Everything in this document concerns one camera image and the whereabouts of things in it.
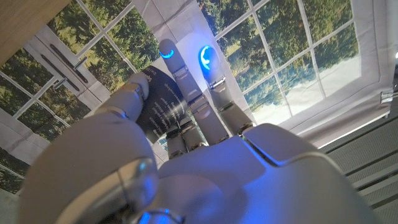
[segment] window pane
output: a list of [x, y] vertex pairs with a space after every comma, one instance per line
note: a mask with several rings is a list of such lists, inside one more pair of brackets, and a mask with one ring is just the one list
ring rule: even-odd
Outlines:
[[0, 167], [0, 188], [10, 193], [17, 193], [21, 189], [24, 179]]
[[137, 9], [132, 9], [108, 34], [138, 71], [159, 58], [159, 43]]
[[37, 93], [52, 78], [25, 49], [18, 50], [0, 70], [31, 94]]
[[26, 164], [23, 161], [15, 158], [14, 156], [8, 154], [7, 151], [0, 147], [0, 164], [8, 167], [9, 169], [13, 170], [17, 174], [26, 175], [27, 170], [29, 169], [30, 165]]
[[246, 0], [197, 0], [197, 2], [213, 35], [217, 35], [249, 10]]
[[261, 105], [280, 105], [283, 102], [275, 77], [261, 83], [244, 97], [252, 112], [256, 112]]
[[343, 60], [357, 56], [359, 50], [354, 24], [315, 47], [314, 51], [320, 72]]
[[121, 87], [133, 71], [104, 37], [81, 58], [87, 57], [87, 69], [111, 93]]
[[40, 97], [40, 101], [68, 124], [73, 124], [90, 112], [90, 109], [64, 86], [56, 91], [49, 88]]
[[255, 6], [257, 3], [259, 3], [261, 0], [251, 0], [251, 2], [253, 3], [253, 6]]
[[303, 3], [314, 43], [353, 17], [349, 0], [303, 0]]
[[82, 0], [95, 19], [106, 27], [130, 2], [131, 0]]
[[47, 25], [75, 54], [100, 31], [75, 0]]
[[275, 77], [261, 83], [244, 97], [259, 124], [279, 124], [290, 118], [289, 107], [279, 91]]
[[277, 67], [308, 47], [296, 0], [271, 0], [257, 16]]
[[34, 103], [18, 120], [42, 138], [53, 141], [67, 128], [55, 119], [50, 112]]
[[242, 91], [270, 74], [271, 66], [252, 16], [218, 40], [218, 45]]
[[0, 77], [0, 108], [14, 115], [28, 101], [29, 96], [5, 78]]
[[361, 76], [354, 24], [315, 47], [314, 51], [327, 96]]
[[293, 115], [323, 99], [310, 52], [284, 68], [278, 76]]

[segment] metal joint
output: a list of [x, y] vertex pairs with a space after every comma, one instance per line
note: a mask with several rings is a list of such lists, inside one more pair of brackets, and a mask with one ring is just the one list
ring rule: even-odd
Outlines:
[[191, 130], [192, 128], [196, 127], [193, 121], [189, 121], [183, 125], [181, 125], [181, 134], [185, 134], [187, 131]]
[[209, 101], [206, 99], [206, 96], [203, 94], [190, 101], [188, 105], [193, 114], [206, 108], [207, 106], [210, 106]]
[[222, 85], [224, 83], [225, 83], [225, 76], [223, 76], [223, 78], [220, 81], [215, 82], [214, 84], [210, 84], [209, 87], [210, 87], [211, 90], [214, 90], [215, 88], [217, 88], [218, 86], [220, 86], [220, 85]]
[[202, 146], [208, 146], [208, 145], [204, 142], [196, 143], [195, 145], [192, 146], [191, 151], [194, 151], [195, 149], [202, 147]]
[[236, 134], [238, 136], [242, 136], [242, 133], [244, 132], [244, 130], [246, 130], [247, 128], [251, 128], [251, 127], [256, 127], [256, 124], [253, 122], [244, 124], [238, 129], [238, 132]]
[[169, 155], [169, 159], [177, 158], [178, 156], [184, 155], [184, 152], [181, 150], [175, 151]]
[[227, 103], [225, 106], [223, 106], [222, 108], [219, 108], [218, 111], [222, 112], [224, 110], [227, 110], [228, 108], [232, 107], [234, 105], [233, 101], [230, 101], [229, 103]]
[[184, 67], [178, 69], [176, 72], [174, 72], [174, 73], [173, 73], [173, 77], [174, 77], [175, 79], [182, 78], [182, 77], [184, 77], [185, 75], [187, 75], [188, 73], [189, 73], [188, 67], [187, 67], [187, 66], [184, 66]]

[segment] blue led light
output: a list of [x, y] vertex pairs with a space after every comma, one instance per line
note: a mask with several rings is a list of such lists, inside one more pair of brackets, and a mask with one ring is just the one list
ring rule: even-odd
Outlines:
[[147, 213], [147, 212], [144, 213], [144, 214], [142, 215], [142, 217], [140, 218], [140, 220], [139, 220], [139, 224], [148, 224], [149, 218], [150, 218], [150, 214]]
[[209, 66], [208, 66], [208, 64], [210, 63], [210, 60], [209, 60], [209, 59], [205, 59], [204, 56], [205, 56], [206, 50], [209, 49], [209, 48], [210, 48], [210, 46], [205, 46], [205, 47], [201, 50], [201, 52], [200, 52], [200, 61], [201, 61], [201, 64], [202, 64], [207, 70], [210, 70], [210, 68], [209, 68]]
[[167, 55], [162, 54], [162, 52], [159, 52], [159, 53], [160, 53], [160, 56], [162, 56], [162, 58], [169, 59], [170, 57], [173, 56], [174, 50], [171, 50], [170, 53], [168, 53]]

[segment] glowing blue ring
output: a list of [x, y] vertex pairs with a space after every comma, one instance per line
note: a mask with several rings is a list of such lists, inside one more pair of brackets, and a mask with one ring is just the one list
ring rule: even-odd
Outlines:
[[162, 58], [169, 59], [170, 57], [173, 56], [174, 50], [171, 50], [170, 53], [168, 53], [167, 55], [162, 54], [162, 52], [159, 52], [159, 53], [160, 53], [160, 56], [162, 56]]
[[201, 50], [201, 52], [200, 52], [201, 64], [202, 64], [207, 70], [210, 70], [210, 68], [209, 68], [209, 66], [208, 66], [208, 64], [210, 63], [210, 60], [209, 60], [209, 59], [205, 59], [204, 56], [205, 56], [206, 50], [209, 49], [209, 48], [210, 48], [210, 46], [205, 46], [205, 47]]

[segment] window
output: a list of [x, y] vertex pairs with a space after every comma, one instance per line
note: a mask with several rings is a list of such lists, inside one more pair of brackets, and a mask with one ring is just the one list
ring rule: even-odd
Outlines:
[[73, 0], [47, 24], [111, 93], [159, 57], [159, 43], [128, 0]]
[[281, 123], [361, 76], [350, 0], [197, 3], [258, 123]]

